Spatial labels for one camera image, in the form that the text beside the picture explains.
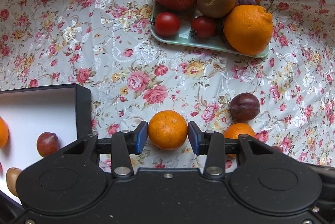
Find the cherry tomato on plate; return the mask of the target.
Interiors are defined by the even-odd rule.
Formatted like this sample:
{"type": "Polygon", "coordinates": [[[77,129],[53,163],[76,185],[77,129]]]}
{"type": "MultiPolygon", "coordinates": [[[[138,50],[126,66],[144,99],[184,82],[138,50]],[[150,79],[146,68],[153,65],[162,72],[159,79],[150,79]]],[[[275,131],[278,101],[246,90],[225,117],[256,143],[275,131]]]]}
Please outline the cherry tomato on plate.
{"type": "Polygon", "coordinates": [[[204,15],[196,17],[191,22],[191,37],[207,39],[215,35],[216,21],[204,15]]]}
{"type": "Polygon", "coordinates": [[[163,12],[155,18],[154,28],[160,36],[168,37],[176,35],[180,29],[180,25],[180,20],[176,15],[163,12]]]}

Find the front kiwi on plate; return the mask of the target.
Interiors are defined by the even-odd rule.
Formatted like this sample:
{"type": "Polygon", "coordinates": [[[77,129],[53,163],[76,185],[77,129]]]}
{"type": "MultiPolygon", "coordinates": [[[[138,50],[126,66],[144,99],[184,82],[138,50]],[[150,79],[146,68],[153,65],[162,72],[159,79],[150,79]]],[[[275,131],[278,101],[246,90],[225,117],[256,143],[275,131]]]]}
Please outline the front kiwi on plate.
{"type": "Polygon", "coordinates": [[[198,10],[212,18],[224,17],[235,7],[236,0],[197,0],[198,10]]]}

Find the large pointed orange on plate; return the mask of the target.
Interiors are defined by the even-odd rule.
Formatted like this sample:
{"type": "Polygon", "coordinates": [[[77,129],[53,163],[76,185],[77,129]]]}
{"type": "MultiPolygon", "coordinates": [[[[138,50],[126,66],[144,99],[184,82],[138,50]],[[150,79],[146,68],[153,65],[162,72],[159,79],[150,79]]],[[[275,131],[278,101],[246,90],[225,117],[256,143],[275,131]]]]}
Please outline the large pointed orange on plate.
{"type": "Polygon", "coordinates": [[[225,18],[223,31],[235,50],[248,56],[256,56],[270,43],[273,15],[262,6],[240,5],[225,18]]]}

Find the middle cherry tomato on plate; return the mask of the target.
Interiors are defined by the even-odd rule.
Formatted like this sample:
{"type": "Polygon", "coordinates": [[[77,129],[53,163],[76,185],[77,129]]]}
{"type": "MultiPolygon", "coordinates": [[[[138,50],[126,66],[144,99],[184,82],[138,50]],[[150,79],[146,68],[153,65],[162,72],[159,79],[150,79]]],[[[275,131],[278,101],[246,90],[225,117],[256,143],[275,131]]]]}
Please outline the middle cherry tomato on plate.
{"type": "Polygon", "coordinates": [[[207,39],[215,35],[216,21],[204,15],[196,17],[191,22],[191,37],[207,39]]]}

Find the mandarin without stem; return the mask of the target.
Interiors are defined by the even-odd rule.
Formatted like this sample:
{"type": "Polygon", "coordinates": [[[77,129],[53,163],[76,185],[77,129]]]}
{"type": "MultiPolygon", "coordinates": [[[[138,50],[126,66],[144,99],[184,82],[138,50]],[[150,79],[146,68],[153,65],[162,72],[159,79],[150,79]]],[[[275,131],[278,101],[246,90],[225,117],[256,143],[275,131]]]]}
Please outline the mandarin without stem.
{"type": "Polygon", "coordinates": [[[151,142],[163,150],[175,150],[187,139],[187,123],[182,115],[166,110],[155,114],[148,124],[151,142]]]}

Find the brown kiwi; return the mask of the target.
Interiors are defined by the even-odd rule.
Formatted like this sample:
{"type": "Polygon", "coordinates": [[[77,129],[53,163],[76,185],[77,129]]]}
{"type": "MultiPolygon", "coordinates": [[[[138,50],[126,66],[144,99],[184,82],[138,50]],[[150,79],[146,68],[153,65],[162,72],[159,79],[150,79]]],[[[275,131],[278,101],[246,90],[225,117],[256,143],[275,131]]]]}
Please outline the brown kiwi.
{"type": "Polygon", "coordinates": [[[16,189],[16,182],[21,172],[22,172],[21,169],[16,168],[16,167],[11,167],[6,172],[7,188],[10,191],[10,193],[13,194],[15,197],[18,197],[17,189],[16,189]]]}

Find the floral tablecloth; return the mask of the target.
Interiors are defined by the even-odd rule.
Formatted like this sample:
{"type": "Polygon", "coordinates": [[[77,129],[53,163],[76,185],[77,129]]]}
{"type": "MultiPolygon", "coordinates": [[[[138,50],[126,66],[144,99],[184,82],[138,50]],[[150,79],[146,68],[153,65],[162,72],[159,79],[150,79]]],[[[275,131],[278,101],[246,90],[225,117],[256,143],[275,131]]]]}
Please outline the floral tablecloth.
{"type": "Polygon", "coordinates": [[[92,92],[101,137],[173,109],[202,129],[232,123],[239,93],[259,99],[256,136],[314,165],[334,165],[334,0],[262,0],[269,55],[252,59],[165,45],[152,0],[1,0],[1,89],[76,83],[92,92]]]}

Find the mandarin with stem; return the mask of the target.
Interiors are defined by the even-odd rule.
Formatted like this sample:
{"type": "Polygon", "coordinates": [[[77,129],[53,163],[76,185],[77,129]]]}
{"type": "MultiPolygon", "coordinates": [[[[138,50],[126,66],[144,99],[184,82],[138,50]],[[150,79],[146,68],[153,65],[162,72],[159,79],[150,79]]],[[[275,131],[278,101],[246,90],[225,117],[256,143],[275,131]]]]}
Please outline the mandarin with stem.
{"type": "Polygon", "coordinates": [[[238,139],[238,136],[241,134],[255,137],[255,131],[249,124],[246,123],[232,124],[223,133],[224,137],[229,139],[238,139]]]}

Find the light green plate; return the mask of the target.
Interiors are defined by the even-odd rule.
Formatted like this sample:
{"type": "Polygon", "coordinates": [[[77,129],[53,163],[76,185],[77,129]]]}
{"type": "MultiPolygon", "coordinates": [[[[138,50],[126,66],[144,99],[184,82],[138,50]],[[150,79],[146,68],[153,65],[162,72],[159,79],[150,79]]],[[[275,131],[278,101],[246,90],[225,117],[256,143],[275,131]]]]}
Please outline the light green plate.
{"type": "Polygon", "coordinates": [[[159,4],[157,1],[153,2],[152,7],[152,14],[150,17],[151,26],[150,31],[152,34],[152,37],[156,40],[170,45],[178,45],[178,46],[187,46],[187,47],[193,47],[193,48],[203,48],[207,50],[213,50],[216,52],[225,52],[230,54],[240,54],[242,56],[247,57],[253,57],[253,58],[265,58],[269,54],[270,47],[267,46],[265,50],[263,50],[261,53],[256,55],[249,55],[249,54],[242,54],[235,50],[230,43],[226,40],[225,35],[223,31],[219,29],[219,27],[222,26],[223,19],[219,18],[217,21],[217,30],[215,31],[215,36],[210,37],[208,39],[201,39],[196,37],[192,34],[191,31],[191,22],[196,17],[201,16],[201,13],[197,8],[191,8],[185,11],[171,11],[168,10],[166,7],[163,7],[161,4],[159,4]],[[180,19],[180,29],[178,33],[174,36],[170,37],[163,37],[156,33],[154,28],[154,20],[156,19],[157,15],[163,12],[169,12],[175,14],[180,19]]]}

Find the left cherry tomato on plate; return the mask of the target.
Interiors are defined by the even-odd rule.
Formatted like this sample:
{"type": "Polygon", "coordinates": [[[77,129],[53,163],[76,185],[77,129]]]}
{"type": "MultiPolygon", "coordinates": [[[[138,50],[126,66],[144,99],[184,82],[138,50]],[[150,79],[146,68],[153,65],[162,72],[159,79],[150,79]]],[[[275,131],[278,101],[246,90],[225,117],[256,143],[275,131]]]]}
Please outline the left cherry tomato on plate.
{"type": "Polygon", "coordinates": [[[154,28],[160,36],[168,37],[176,35],[180,29],[180,25],[180,20],[176,15],[163,12],[155,18],[154,28]]]}

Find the black box white inside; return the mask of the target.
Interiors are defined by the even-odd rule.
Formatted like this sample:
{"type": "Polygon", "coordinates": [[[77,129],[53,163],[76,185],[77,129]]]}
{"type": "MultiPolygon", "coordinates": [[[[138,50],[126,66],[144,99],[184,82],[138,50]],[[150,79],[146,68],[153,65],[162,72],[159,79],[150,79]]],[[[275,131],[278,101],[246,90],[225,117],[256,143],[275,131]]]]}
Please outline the black box white inside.
{"type": "Polygon", "coordinates": [[[1,118],[9,128],[1,149],[1,191],[18,202],[7,188],[7,170],[23,170],[42,159],[36,142],[44,132],[54,132],[61,147],[91,133],[91,91],[77,84],[2,91],[1,118]]]}

